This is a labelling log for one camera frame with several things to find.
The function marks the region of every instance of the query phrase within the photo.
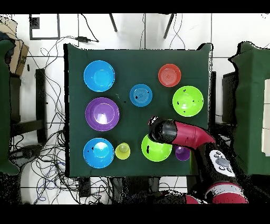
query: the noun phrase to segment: blue bowl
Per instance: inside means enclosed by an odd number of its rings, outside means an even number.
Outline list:
[[[114,157],[112,144],[104,138],[93,138],[86,143],[83,157],[93,168],[101,169],[111,164]]]
[[[114,69],[105,61],[93,61],[85,68],[83,79],[89,89],[104,92],[114,83]]]
[[[147,85],[137,84],[130,90],[129,97],[135,106],[144,107],[151,102],[153,93]]]

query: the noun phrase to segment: purple cup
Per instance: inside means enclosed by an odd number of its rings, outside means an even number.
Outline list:
[[[182,146],[173,146],[175,150],[175,156],[180,161],[188,160],[190,157],[190,149]]]
[[[112,129],[119,121],[118,106],[111,99],[93,99],[85,110],[85,119],[94,130],[104,132]]]

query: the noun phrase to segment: plastic bowl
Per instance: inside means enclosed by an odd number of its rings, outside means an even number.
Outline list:
[[[89,89],[104,92],[114,83],[114,69],[105,61],[93,61],[85,68],[83,79]]]
[[[181,71],[175,64],[165,64],[158,72],[158,79],[166,87],[176,86],[181,79]]]
[[[111,164],[114,157],[112,144],[104,138],[93,138],[86,143],[83,157],[93,168],[101,169]]]
[[[153,162],[161,162],[170,155],[172,145],[153,142],[146,135],[142,140],[141,150],[147,159]]]
[[[112,129],[119,117],[116,103],[105,97],[93,99],[85,110],[85,119],[89,126],[101,132]]]
[[[137,107],[145,107],[153,98],[152,90],[145,84],[137,84],[129,93],[131,102]]]
[[[183,86],[175,92],[172,105],[178,114],[184,117],[192,117],[201,111],[204,105],[204,97],[196,87]]]

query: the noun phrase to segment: dark green tablecloth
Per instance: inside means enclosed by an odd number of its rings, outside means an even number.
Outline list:
[[[237,127],[234,150],[246,174],[269,175],[270,157],[262,152],[262,128],[264,81],[270,79],[270,50],[243,42],[232,61],[239,76],[235,93]]]
[[[9,68],[5,55],[14,47],[10,40],[0,41],[0,172],[17,175],[19,168],[8,160],[11,139],[11,102],[9,88]]]
[[[207,128],[207,99],[209,82],[209,52],[211,44],[200,50],[81,50],[68,44],[64,48],[68,58],[69,114],[70,114],[70,176],[166,176],[190,175],[190,161],[180,162],[174,152],[162,162],[152,162],[144,157],[141,142],[148,133],[148,120],[157,115],[164,119]],[[105,92],[90,90],[83,81],[85,67],[95,60],[110,63],[115,71],[115,83]],[[177,65],[182,73],[181,81],[172,88],[164,87],[158,80],[158,71],[166,63]],[[136,107],[129,98],[130,89],[138,84],[148,85],[153,99],[146,107]],[[205,104],[194,117],[182,117],[172,107],[175,91],[186,85],[195,86],[202,92]],[[85,120],[85,109],[96,97],[108,97],[119,107],[120,120],[107,132],[93,130]],[[131,154],[126,160],[116,156],[103,169],[88,166],[83,158],[83,148],[92,138],[102,137],[114,148],[120,143],[130,145]]]

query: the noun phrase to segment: green bowl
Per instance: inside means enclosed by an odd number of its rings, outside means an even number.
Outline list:
[[[172,105],[178,114],[184,117],[192,117],[202,109],[204,97],[196,87],[183,86],[175,92]]]
[[[143,138],[141,143],[143,155],[153,162],[160,162],[168,158],[171,149],[172,145],[153,142],[148,135]]]

